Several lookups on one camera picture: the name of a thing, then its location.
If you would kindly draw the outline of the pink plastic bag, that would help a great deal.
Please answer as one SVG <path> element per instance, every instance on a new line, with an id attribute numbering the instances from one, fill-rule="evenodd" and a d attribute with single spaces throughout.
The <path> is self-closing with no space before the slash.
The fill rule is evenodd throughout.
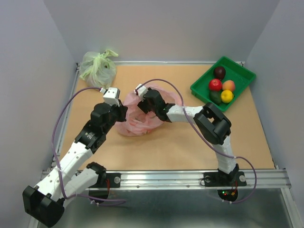
<path id="1" fill-rule="evenodd" d="M 152 83 L 148 83 L 146 87 L 159 91 L 165 102 L 181 105 L 181 99 L 176 92 L 170 92 Z M 164 123 L 153 112 L 145 114 L 137 106 L 140 101 L 140 98 L 134 92 L 129 92 L 126 95 L 123 102 L 123 105 L 128 107 L 126 121 L 115 123 L 115 127 L 119 134 L 128 137 L 141 136 L 150 133 Z"/>

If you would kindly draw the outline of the dark green avocado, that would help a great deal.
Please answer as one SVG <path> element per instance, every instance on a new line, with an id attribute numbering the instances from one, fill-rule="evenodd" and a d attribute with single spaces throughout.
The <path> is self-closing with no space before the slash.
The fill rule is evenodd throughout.
<path id="1" fill-rule="evenodd" d="M 220 91 L 210 91 L 209 92 L 209 99 L 214 104 L 220 105 L 222 103 L 221 92 Z"/>

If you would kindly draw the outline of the dark red fruit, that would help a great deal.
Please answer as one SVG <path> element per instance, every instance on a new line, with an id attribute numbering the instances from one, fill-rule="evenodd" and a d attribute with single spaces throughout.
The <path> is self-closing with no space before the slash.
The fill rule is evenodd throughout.
<path id="1" fill-rule="evenodd" d="M 223 66 L 218 66 L 218 67 L 214 68 L 213 75 L 218 80 L 223 80 L 226 75 L 226 70 Z"/>

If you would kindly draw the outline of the yellow fruit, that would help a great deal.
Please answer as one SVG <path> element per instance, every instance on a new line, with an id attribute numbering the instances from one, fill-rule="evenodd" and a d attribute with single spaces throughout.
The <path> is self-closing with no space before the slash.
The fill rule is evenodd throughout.
<path id="1" fill-rule="evenodd" d="M 233 100 L 234 94 L 230 90 L 224 90 L 221 92 L 220 98 L 223 103 L 229 104 Z"/>

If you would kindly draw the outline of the peach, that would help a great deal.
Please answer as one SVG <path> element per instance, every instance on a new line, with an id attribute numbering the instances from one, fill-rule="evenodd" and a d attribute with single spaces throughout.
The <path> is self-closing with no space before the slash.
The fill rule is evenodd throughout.
<path id="1" fill-rule="evenodd" d="M 231 92 L 234 92 L 236 89 L 235 83 L 232 80 L 227 80 L 222 84 L 222 90 L 229 90 Z"/>

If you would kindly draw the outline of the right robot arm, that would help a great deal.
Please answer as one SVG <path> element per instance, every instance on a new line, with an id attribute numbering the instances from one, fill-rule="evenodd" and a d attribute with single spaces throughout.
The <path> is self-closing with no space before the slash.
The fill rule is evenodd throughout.
<path id="1" fill-rule="evenodd" d="M 213 103 L 197 107 L 170 104 L 164 101 L 159 91 L 143 85 L 134 92 L 141 100 L 138 107 L 143 112 L 153 112 L 164 122 L 189 123 L 215 151 L 218 170 L 203 174 L 206 187 L 243 185 L 240 179 L 243 173 L 239 171 L 230 143 L 231 122 Z"/>

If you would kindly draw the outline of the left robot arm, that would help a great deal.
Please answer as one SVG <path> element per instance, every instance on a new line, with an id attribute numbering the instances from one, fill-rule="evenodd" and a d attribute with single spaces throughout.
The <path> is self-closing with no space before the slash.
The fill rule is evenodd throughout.
<path id="1" fill-rule="evenodd" d="M 122 104 L 99 103 L 90 120 L 75 138 L 59 164 L 35 187 L 27 186 L 23 193 L 25 212 L 51 228 L 61 219 L 65 207 L 88 187 L 105 184 L 106 169 L 93 162 L 78 176 L 78 168 L 105 142 L 106 134 L 116 122 L 126 120 L 127 107 Z"/>

